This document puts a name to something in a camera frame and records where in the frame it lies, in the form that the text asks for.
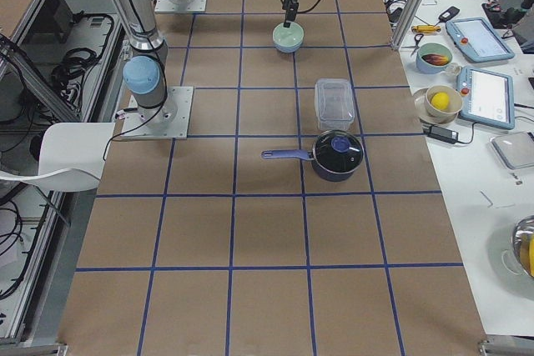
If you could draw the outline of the green bowl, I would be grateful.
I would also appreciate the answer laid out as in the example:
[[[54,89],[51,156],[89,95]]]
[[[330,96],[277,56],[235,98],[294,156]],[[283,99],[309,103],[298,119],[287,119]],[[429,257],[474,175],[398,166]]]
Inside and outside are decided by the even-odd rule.
[[[303,38],[304,40],[304,35],[304,29],[298,23],[291,23],[288,28],[286,28],[283,23],[280,23],[274,28],[272,39]]]

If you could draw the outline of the blue bowl with fruit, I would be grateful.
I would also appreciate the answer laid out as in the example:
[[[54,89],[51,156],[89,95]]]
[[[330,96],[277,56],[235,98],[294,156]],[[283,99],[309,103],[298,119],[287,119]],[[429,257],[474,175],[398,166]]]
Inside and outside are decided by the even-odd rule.
[[[426,43],[416,52],[416,68],[420,73],[441,73],[451,62],[450,49],[439,43]]]

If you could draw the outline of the glass bowl with fruit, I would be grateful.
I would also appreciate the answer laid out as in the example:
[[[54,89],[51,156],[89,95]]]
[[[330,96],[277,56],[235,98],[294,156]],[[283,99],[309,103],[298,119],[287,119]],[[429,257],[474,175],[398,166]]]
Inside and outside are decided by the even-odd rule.
[[[501,253],[503,266],[515,275],[533,278],[533,216],[519,221],[511,234],[511,247]]]

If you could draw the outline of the clear plastic container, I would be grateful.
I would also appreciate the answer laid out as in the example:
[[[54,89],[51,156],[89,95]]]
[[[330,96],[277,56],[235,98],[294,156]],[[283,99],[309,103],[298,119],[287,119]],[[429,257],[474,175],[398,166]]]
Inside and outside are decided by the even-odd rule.
[[[321,78],[315,84],[315,113],[318,129],[348,131],[355,120],[355,103],[350,82]]]

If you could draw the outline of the black scissors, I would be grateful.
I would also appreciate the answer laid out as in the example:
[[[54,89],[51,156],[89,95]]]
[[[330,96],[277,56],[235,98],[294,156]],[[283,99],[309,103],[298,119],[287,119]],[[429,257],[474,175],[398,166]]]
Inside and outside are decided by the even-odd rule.
[[[420,48],[420,45],[421,45],[421,41],[424,37],[424,34],[423,33],[417,33],[415,36],[414,36],[414,41],[415,41],[415,44],[413,46],[413,50],[411,52],[411,56],[413,56],[414,54],[416,54],[416,52],[418,51],[418,49]]]

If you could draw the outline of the black car key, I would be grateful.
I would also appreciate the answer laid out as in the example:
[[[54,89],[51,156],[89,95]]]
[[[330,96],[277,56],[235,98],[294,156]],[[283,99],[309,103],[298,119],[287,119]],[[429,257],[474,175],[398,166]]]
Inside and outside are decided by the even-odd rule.
[[[438,16],[438,22],[446,23],[450,21],[452,18],[454,18],[455,16],[457,16],[459,12],[460,12],[459,8],[451,6]]]

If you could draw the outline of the blue saucepan with glass lid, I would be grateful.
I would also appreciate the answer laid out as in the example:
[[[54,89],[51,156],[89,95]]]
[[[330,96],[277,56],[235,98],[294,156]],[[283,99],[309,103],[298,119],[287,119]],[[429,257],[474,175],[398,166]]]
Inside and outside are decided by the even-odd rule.
[[[364,159],[364,149],[357,137],[343,130],[323,132],[310,151],[303,149],[265,150],[263,159],[298,158],[311,162],[318,176],[330,182],[350,178]]]

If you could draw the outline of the far teach pendant tablet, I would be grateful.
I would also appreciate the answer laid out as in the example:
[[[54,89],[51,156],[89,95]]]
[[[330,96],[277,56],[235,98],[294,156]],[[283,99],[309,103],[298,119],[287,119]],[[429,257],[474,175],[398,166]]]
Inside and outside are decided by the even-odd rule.
[[[452,19],[446,32],[456,47],[473,63],[508,60],[515,53],[485,18]]]

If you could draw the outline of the teach pendant tablet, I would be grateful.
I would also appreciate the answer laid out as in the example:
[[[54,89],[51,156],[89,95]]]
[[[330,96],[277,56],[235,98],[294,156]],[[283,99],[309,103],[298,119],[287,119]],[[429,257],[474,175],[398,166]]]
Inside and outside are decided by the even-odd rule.
[[[464,67],[456,81],[456,89],[463,102],[459,112],[461,119],[504,130],[515,127],[511,76]]]
[[[508,60],[515,53],[485,18],[452,19],[446,32],[456,47],[473,63]]]

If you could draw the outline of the beige cup with lemon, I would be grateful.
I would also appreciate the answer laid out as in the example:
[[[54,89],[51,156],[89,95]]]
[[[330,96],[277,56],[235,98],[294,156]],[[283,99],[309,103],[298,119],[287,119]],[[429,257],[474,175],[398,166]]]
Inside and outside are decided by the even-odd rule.
[[[413,98],[423,123],[451,123],[463,108],[462,96],[455,89],[443,85],[420,89]]]

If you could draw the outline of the black power adapter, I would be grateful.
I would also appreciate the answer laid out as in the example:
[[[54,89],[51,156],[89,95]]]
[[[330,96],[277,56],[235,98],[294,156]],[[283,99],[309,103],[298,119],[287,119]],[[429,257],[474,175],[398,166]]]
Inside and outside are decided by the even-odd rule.
[[[423,127],[423,132],[428,138],[433,138],[444,143],[458,143],[458,132],[437,125]]]

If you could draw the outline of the near teach pendant tablet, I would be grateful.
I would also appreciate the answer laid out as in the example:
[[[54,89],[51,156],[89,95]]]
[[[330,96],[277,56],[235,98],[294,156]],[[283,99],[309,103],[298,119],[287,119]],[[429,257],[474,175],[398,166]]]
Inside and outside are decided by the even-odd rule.
[[[461,119],[504,130],[515,127],[511,76],[464,67],[456,81],[456,89],[463,102],[459,112]]]

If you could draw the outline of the white container lid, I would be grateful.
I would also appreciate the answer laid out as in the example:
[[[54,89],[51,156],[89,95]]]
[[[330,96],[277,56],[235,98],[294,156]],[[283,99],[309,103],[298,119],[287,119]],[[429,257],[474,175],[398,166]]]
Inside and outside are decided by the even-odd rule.
[[[494,137],[490,144],[510,169],[530,168],[533,166],[533,133],[517,132]]]

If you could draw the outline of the white chair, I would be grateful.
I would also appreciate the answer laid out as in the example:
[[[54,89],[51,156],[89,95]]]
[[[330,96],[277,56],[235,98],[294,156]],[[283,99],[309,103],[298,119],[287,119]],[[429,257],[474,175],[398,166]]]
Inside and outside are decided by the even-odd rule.
[[[63,193],[95,189],[114,127],[114,123],[56,123],[43,136],[38,173],[24,176],[2,171],[1,179]]]

